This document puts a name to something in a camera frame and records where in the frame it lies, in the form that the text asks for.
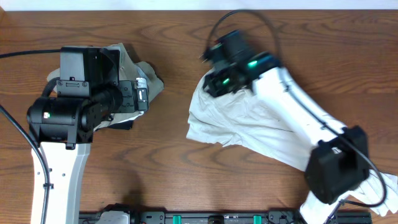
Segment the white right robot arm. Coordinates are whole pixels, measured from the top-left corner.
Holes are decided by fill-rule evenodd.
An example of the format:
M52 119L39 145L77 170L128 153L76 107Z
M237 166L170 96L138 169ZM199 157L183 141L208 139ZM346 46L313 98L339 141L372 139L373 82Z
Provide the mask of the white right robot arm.
M322 223L328 223L342 203L343 194L369 177L368 140L359 127L346 127L321 109L294 81L278 57L256 54L240 31L207 45L204 58L213 71L203 89L213 97L249 88L310 145L305 181L310 197L320 204Z

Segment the black garment under shorts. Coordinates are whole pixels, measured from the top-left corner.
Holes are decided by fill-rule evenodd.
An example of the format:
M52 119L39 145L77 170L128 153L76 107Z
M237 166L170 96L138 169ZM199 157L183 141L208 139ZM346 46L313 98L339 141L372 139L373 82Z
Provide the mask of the black garment under shorts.
M120 122L120 123L114 123L112 125L109 125L108 128L110 129L120 129L120 130L130 130L134 124L133 120L128 120L125 122Z

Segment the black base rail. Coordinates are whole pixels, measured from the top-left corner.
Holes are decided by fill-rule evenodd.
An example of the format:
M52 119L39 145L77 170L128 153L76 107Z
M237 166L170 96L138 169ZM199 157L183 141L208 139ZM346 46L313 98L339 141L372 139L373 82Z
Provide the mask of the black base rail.
M77 224L305 224L307 221L296 209L258 211L191 211L171 212L165 208L133 207L120 203L109 204L98 212L80 212Z

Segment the folded khaki shorts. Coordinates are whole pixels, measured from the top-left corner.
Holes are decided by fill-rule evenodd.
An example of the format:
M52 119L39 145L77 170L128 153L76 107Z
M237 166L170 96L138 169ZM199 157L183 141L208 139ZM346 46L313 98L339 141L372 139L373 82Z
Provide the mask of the folded khaki shorts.
M164 83L147 62L133 62L123 44L101 47L121 51L119 76L122 79L145 78L147 80L149 103L164 89ZM43 128L87 133L107 128L114 123L135 120L146 111L133 113L108 113L100 104L83 98L64 98L57 95L60 67L48 76L47 90L32 107L31 114Z

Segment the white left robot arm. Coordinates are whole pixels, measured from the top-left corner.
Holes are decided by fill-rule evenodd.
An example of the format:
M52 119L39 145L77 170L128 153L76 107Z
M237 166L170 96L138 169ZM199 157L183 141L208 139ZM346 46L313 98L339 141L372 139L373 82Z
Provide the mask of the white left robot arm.
M149 107L147 77L122 44L64 46L60 67L27 111L34 141L32 223L77 223L93 135L129 129Z

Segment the light grey t-shirt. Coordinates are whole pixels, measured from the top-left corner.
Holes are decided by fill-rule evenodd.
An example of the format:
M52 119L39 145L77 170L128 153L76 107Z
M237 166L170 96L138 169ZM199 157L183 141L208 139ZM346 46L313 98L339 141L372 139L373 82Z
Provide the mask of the light grey t-shirt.
M298 170L305 170L320 140L336 136L298 102L299 99L334 130L345 124L317 105L293 80L286 68L273 68L254 80L253 89L212 97L202 78L192 96L187 138L223 146L242 145Z

